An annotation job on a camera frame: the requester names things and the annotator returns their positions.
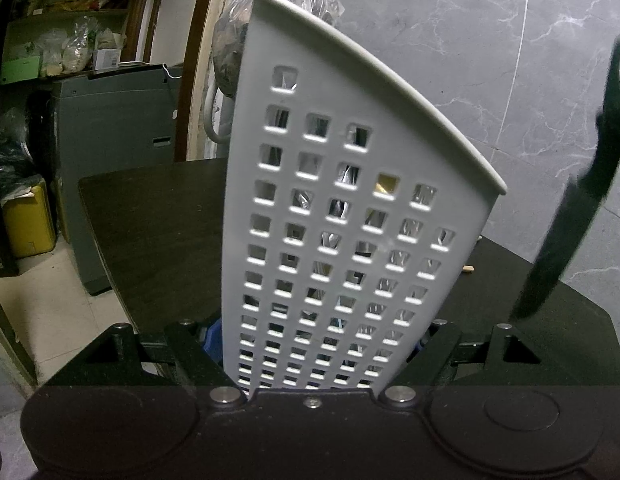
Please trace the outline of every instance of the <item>gray marble wall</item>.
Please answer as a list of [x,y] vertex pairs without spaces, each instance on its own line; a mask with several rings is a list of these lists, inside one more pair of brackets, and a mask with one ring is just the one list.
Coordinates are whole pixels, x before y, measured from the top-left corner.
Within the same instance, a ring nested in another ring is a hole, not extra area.
[[[532,260],[596,146],[620,0],[341,0],[339,28],[402,75],[509,186],[484,233]],[[620,169],[563,280],[620,341]]]

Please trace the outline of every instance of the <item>white wall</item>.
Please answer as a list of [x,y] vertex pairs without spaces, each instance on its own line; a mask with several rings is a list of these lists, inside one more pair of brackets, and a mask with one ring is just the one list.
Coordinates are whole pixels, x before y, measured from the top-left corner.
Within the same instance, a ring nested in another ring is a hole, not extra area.
[[150,63],[183,62],[192,12],[197,0],[161,0]]

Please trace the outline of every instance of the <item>silver screw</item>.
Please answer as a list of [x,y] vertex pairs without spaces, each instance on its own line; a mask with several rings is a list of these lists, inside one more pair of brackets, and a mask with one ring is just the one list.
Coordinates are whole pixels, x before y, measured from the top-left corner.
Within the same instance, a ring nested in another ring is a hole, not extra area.
[[210,398],[218,404],[228,404],[229,402],[236,402],[241,398],[241,392],[234,388],[234,386],[217,386],[214,390],[210,391]]
[[410,402],[417,393],[409,386],[390,386],[385,391],[385,396],[394,402]]
[[310,408],[311,410],[320,408],[321,405],[323,404],[321,402],[321,399],[317,399],[316,397],[307,397],[306,399],[303,400],[303,403],[306,407]]

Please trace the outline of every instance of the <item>dark wooden table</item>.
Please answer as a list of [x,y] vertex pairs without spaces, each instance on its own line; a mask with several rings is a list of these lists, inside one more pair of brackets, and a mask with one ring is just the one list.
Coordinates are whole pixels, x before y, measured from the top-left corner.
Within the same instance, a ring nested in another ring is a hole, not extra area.
[[[220,307],[224,159],[117,171],[79,183],[92,233],[139,332],[158,332]],[[483,238],[439,316],[489,333],[507,320],[530,264]],[[518,325],[580,380],[620,384],[620,348],[607,313],[559,283],[541,312]]]

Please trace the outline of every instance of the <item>white cable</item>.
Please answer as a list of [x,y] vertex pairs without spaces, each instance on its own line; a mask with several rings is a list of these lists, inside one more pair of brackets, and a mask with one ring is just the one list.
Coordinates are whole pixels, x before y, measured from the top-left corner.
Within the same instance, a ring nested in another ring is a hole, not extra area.
[[170,71],[168,70],[168,67],[165,65],[165,63],[161,63],[161,66],[163,67],[163,69],[165,70],[165,73],[167,73],[168,77],[170,79],[181,79],[181,76],[173,76]]

